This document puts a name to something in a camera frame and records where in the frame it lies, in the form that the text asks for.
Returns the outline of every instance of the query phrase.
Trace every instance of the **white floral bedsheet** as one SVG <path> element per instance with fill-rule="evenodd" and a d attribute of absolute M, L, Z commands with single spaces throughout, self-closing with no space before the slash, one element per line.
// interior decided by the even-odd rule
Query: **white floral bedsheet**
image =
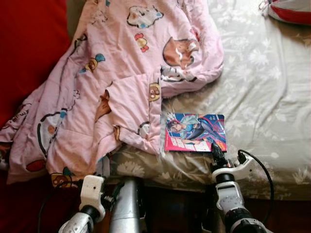
<path fill-rule="evenodd" d="M 203 90 L 163 101 L 162 142 L 167 112 L 224 114 L 227 156 L 252 152 L 268 168 L 277 199 L 310 200 L 311 27 L 262 16 L 261 0 L 208 2 L 222 36 L 224 71 Z M 210 162 L 198 154 L 162 150 L 157 157 L 124 146 L 110 160 L 111 181 L 128 175 L 147 185 L 203 191 Z M 246 197 L 269 198 L 260 167 L 239 183 Z"/>

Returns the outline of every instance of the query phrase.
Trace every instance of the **comic book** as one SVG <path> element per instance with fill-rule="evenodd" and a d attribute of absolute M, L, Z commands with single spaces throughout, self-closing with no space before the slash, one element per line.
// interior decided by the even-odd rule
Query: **comic book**
<path fill-rule="evenodd" d="M 168 114 L 165 150 L 211 152 L 212 142 L 227 151 L 224 115 Z"/>

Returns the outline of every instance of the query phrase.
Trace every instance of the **cartoon print blanket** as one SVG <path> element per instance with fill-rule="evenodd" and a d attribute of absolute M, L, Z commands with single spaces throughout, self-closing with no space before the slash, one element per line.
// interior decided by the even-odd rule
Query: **cartoon print blanket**
<path fill-rule="evenodd" d="M 199 90 L 222 62 L 203 0 L 99 1 L 85 33 L 0 131 L 7 183 L 46 172 L 54 185 L 81 179 L 121 143 L 159 154 L 161 99 Z"/>

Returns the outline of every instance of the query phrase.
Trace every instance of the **bed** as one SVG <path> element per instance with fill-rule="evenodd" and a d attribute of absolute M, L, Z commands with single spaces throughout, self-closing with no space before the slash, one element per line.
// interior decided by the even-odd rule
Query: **bed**
<path fill-rule="evenodd" d="M 278 200 L 311 196 L 311 28 L 276 21 L 258 10 L 260 0 L 209 0 L 209 12 L 225 51 L 221 77 L 202 90 L 164 100 L 161 146 L 168 112 L 224 114 L 227 156 L 238 149 L 267 167 Z M 96 8 L 87 1 L 77 38 Z M 167 152 L 154 156 L 124 145 L 110 157 L 110 182 L 137 176 L 151 186 L 203 191 L 211 182 L 208 156 Z M 258 166 L 240 182 L 246 197 L 268 199 L 269 185 Z"/>

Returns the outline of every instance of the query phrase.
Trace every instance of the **book cover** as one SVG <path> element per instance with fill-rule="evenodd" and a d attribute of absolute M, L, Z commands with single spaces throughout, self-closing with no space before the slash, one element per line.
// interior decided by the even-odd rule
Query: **book cover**
<path fill-rule="evenodd" d="M 224 115 L 168 114 L 165 150 L 211 152 L 213 141 L 223 152 L 227 151 Z"/>

